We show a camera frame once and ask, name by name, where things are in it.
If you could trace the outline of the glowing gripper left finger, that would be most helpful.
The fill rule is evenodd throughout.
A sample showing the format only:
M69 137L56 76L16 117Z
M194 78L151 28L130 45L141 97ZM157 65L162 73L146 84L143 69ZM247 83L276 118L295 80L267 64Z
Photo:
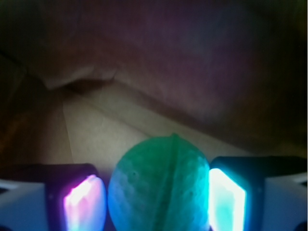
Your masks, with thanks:
M102 231L106 190L92 164L0 169L2 231Z

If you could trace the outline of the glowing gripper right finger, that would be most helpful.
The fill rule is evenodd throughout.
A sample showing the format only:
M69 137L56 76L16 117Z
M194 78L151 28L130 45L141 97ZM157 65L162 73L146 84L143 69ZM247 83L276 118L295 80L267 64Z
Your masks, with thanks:
M209 224L213 231L305 231L308 162L295 156L213 159Z

